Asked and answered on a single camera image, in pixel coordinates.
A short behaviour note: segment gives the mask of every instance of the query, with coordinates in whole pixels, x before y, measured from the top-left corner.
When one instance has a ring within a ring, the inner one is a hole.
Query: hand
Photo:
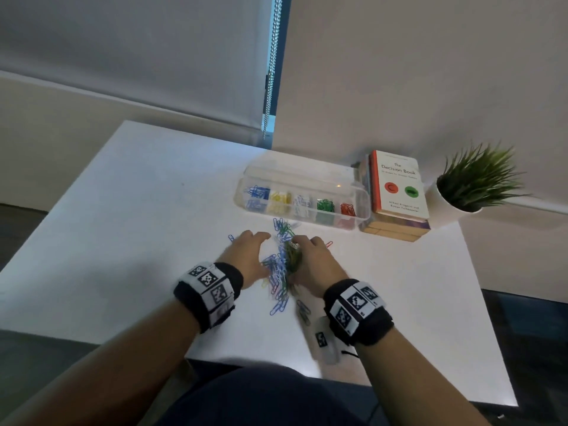
[[[302,264],[290,275],[289,282],[306,287],[311,294],[322,298],[325,291],[342,279],[349,278],[325,247],[322,238],[298,235],[292,238],[302,249]]]
[[[270,238],[266,232],[245,230],[229,245],[216,260],[232,264],[243,274],[243,290],[261,279],[270,276],[270,270],[259,262],[260,245]]]

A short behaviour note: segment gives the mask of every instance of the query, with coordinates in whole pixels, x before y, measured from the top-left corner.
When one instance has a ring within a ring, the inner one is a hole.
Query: white flower pot
[[[438,191],[436,182],[430,185],[430,188],[426,191],[426,204],[428,205],[428,213],[430,214],[428,223],[432,229],[444,227],[445,225],[458,221],[461,217],[466,215],[481,212],[481,209],[475,212],[466,212],[450,205]]]

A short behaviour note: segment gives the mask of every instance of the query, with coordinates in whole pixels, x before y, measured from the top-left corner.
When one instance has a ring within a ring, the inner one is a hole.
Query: clear plastic organizer box
[[[246,168],[240,186],[248,211],[347,230],[371,216],[369,193],[359,182],[321,180],[274,166],[264,163]]]

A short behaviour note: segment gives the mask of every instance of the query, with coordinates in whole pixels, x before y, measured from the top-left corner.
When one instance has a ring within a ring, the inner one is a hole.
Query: left hand
[[[253,235],[250,230],[245,230],[215,261],[235,266],[243,274],[244,290],[255,281],[270,276],[270,270],[259,262],[260,245],[269,238],[269,233],[257,232]]]

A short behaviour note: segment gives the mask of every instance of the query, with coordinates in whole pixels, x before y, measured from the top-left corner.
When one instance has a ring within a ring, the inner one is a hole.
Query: stack of books
[[[359,163],[359,181],[371,196],[372,215],[361,230],[414,242],[430,231],[424,187],[414,158],[373,151]]]

